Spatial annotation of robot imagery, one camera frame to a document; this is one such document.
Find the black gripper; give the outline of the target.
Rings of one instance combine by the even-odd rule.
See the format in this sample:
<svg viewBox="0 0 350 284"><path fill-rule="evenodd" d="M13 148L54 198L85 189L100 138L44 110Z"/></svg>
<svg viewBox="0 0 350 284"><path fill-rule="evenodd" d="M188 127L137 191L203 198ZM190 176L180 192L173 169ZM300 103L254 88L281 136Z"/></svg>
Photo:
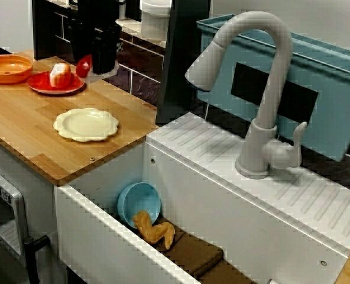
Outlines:
<svg viewBox="0 0 350 284"><path fill-rule="evenodd" d="M97 75L110 72L115 66L121 26L118 1L79 0L77 13L71 22L71 46L75 61L92 53L93 72Z"/></svg>

